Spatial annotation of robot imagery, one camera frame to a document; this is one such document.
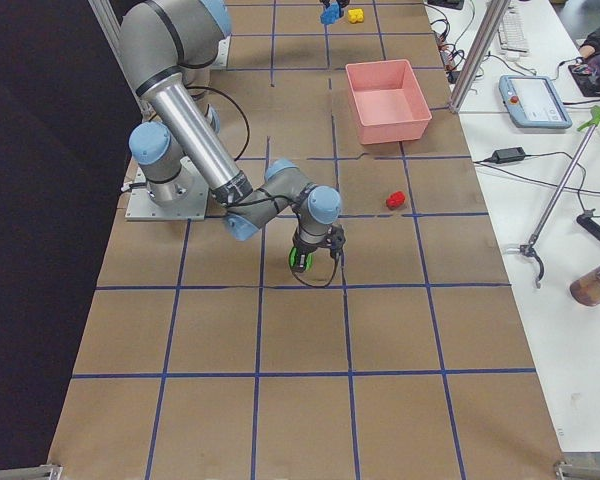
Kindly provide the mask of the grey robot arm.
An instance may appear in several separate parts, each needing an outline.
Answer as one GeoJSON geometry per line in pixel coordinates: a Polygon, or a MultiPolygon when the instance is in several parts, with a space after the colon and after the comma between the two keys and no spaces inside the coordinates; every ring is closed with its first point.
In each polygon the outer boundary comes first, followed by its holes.
{"type": "Polygon", "coordinates": [[[162,122],[144,139],[129,139],[147,180],[171,181],[179,163],[165,162],[180,146],[226,210],[226,228],[239,241],[262,229],[285,208],[298,220],[289,266],[303,272],[319,248],[341,255],[343,229],[336,221],[341,197],[329,186],[313,183],[293,162],[280,159],[253,188],[230,156],[183,81],[183,71],[210,66],[221,40],[231,33],[231,19],[221,1],[143,1],[124,17],[120,31],[122,70],[136,95],[148,102],[162,122]]]}

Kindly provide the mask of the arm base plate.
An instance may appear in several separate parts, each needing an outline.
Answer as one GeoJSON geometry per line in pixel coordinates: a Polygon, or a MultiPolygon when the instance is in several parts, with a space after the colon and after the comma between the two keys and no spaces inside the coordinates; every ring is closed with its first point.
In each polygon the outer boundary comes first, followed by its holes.
{"type": "Polygon", "coordinates": [[[170,183],[151,184],[141,169],[134,178],[141,186],[129,192],[128,221],[202,221],[206,216],[209,188],[195,166],[183,158],[179,176],[170,183]]]}

